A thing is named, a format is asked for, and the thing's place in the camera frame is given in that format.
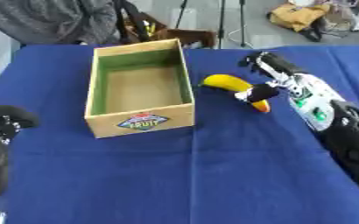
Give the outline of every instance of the dark jacket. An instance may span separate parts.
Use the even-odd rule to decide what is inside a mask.
[[[113,0],[0,0],[0,31],[23,44],[104,44],[116,30]]]

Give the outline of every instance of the tablecloth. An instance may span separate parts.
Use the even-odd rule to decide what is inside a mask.
[[[359,46],[271,49],[359,104]],[[185,51],[192,83],[237,67],[250,51]],[[196,125],[94,139],[83,120],[93,48],[36,45],[0,77],[0,104],[41,124],[10,147],[10,224],[359,224],[359,188],[289,107],[258,113],[195,87]]]

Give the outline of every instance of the robotic arm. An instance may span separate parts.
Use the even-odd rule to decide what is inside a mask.
[[[259,102],[288,91],[290,105],[330,151],[337,164],[359,185],[359,107],[345,101],[323,80],[271,52],[255,52],[239,65],[272,78],[236,93],[243,102]]]

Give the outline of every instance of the banana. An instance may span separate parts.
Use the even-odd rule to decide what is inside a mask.
[[[243,92],[253,87],[249,82],[229,74],[209,75],[202,82],[202,85],[213,88],[223,88],[233,92]],[[252,105],[254,108],[264,113],[271,111],[270,104],[266,100],[254,102]]]

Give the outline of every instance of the label logo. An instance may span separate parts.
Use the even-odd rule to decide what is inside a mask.
[[[150,130],[170,120],[167,117],[143,113],[134,115],[130,119],[118,124],[118,127],[132,130]]]

